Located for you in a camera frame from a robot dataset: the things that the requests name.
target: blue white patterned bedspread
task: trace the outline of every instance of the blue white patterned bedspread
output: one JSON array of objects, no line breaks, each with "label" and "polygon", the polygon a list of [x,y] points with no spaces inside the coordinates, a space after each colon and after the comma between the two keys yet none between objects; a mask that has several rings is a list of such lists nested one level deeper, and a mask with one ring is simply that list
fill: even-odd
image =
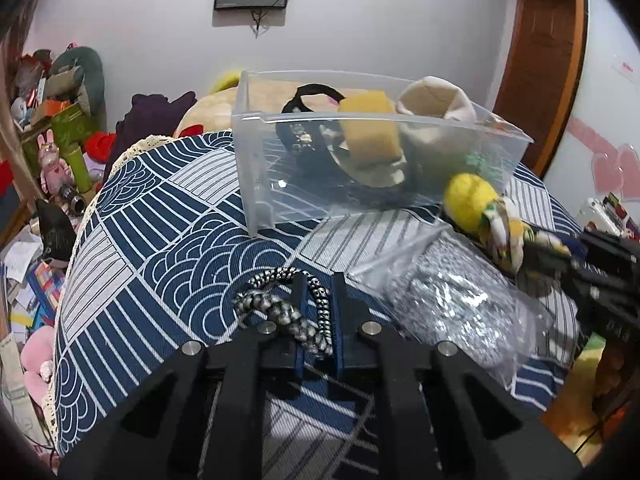
[{"label": "blue white patterned bedspread", "polygon": [[[578,226],[542,182],[520,166],[506,190],[522,217],[550,230]],[[179,139],[130,160],[110,178],[81,235],[56,334],[56,420],[68,452],[186,340],[228,340],[230,297],[257,270],[295,266],[328,286],[333,271],[393,247],[433,221],[438,207],[369,212],[281,224],[249,238],[230,132]],[[352,289],[351,294],[360,295]],[[376,303],[365,297],[372,309]],[[575,305],[553,292],[556,315],[511,393],[544,410],[562,386],[578,340]],[[374,478],[376,419],[369,393],[343,385],[326,398],[314,380],[297,400],[268,397],[265,478]]]}]

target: wooden door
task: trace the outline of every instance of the wooden door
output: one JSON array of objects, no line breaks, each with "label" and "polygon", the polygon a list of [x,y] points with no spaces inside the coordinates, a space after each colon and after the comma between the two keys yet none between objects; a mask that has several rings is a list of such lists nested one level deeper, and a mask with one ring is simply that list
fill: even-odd
[{"label": "wooden door", "polygon": [[558,113],[572,57],[575,0],[518,0],[509,59],[494,111],[533,138],[533,169]]}]

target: plastic container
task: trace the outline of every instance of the plastic container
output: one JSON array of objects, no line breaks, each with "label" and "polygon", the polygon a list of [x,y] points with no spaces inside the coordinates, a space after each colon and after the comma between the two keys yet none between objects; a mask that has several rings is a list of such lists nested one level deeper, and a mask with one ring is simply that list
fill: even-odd
[{"label": "plastic container", "polygon": [[[502,192],[531,142],[517,128],[507,132],[423,116],[321,110],[281,113],[296,88],[310,83],[331,86],[345,96],[382,90],[396,101],[412,81],[350,72],[242,72],[231,122],[242,208],[251,236],[281,222],[439,203],[457,173],[479,174]],[[261,105],[252,104],[258,101]],[[489,112],[474,106],[479,120],[484,120]],[[280,128],[294,126],[322,131],[326,138],[324,132],[340,133],[345,121],[368,121],[367,127],[373,129],[373,121],[395,124],[403,153],[402,175],[382,178],[395,185],[377,187],[379,181],[365,185],[360,174],[355,178],[353,171],[343,171],[338,164],[306,167],[277,134]]]}]

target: small figurine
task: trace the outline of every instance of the small figurine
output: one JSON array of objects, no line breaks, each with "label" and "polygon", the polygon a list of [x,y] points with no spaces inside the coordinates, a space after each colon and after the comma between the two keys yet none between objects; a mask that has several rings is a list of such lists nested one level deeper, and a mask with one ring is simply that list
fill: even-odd
[{"label": "small figurine", "polygon": [[42,134],[38,136],[38,148],[38,163],[42,168],[40,187],[44,193],[57,196],[60,193],[60,186],[73,184],[73,173],[65,159],[60,158],[60,149],[53,141],[52,130],[47,130],[46,142]]}]

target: yellow tennis ball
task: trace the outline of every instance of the yellow tennis ball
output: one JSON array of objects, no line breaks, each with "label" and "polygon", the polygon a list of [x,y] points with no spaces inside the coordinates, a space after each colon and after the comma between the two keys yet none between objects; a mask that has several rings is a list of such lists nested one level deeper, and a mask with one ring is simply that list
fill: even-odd
[{"label": "yellow tennis ball", "polygon": [[466,233],[477,234],[482,212],[498,198],[486,180],[471,173],[454,176],[444,192],[444,210]]}]

